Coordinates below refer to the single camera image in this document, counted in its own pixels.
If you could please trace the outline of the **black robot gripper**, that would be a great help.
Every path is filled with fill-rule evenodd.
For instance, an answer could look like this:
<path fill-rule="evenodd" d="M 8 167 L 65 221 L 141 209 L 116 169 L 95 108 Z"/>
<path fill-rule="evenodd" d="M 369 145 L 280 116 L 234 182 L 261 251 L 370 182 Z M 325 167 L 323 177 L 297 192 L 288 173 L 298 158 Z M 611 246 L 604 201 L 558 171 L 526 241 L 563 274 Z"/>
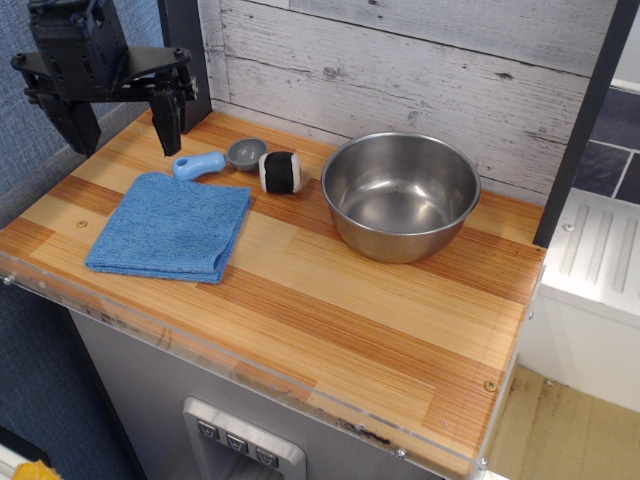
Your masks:
<path fill-rule="evenodd" d="M 91 157 L 101 136 L 89 103 L 119 101 L 149 100 L 164 155 L 181 149 L 179 104 L 196 98 L 188 50 L 128 45 L 112 1 L 30 1 L 28 12 L 37 50 L 11 66 L 76 153 Z"/>

